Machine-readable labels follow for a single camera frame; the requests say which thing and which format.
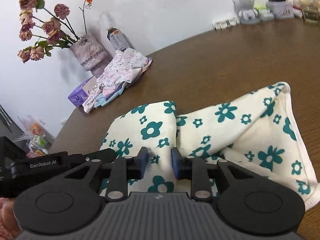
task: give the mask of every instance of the white towel with teal flowers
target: white towel with teal flowers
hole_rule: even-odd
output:
[[[101,149],[119,157],[136,156],[146,146],[149,162],[142,180],[129,180],[128,192],[190,192],[190,181],[177,181],[170,150],[216,163],[220,158],[296,191],[306,209],[320,201],[312,163],[293,117],[285,82],[252,91],[232,102],[176,115],[172,101],[142,105],[111,124]],[[211,180],[213,195],[217,195]],[[103,181],[102,195],[108,186]]]

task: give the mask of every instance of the light blue cloth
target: light blue cloth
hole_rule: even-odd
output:
[[[108,100],[106,100],[103,96],[102,93],[100,93],[100,95],[97,96],[96,99],[96,103],[94,104],[94,108],[98,108],[100,106],[106,106],[107,104],[109,104],[112,100],[114,100],[115,98],[117,98],[119,95],[122,94],[123,90],[124,90],[124,86],[122,86],[122,88],[120,90],[118,90],[117,92],[115,92]]]

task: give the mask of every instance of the purple tissue box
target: purple tissue box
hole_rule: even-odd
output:
[[[91,89],[96,84],[96,77],[90,77],[82,84],[80,84],[73,92],[68,96],[68,99],[75,106],[81,106],[88,98]]]

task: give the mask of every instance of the small white box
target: small white box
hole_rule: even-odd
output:
[[[267,2],[266,6],[273,12],[276,19],[294,18],[290,2]]]

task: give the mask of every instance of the metal screw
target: metal screw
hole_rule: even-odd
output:
[[[206,190],[198,190],[196,193],[195,193],[195,196],[197,198],[209,198],[211,196],[210,192],[209,191],[206,191]]]
[[[108,198],[119,199],[123,197],[123,193],[120,191],[111,191],[108,193]]]

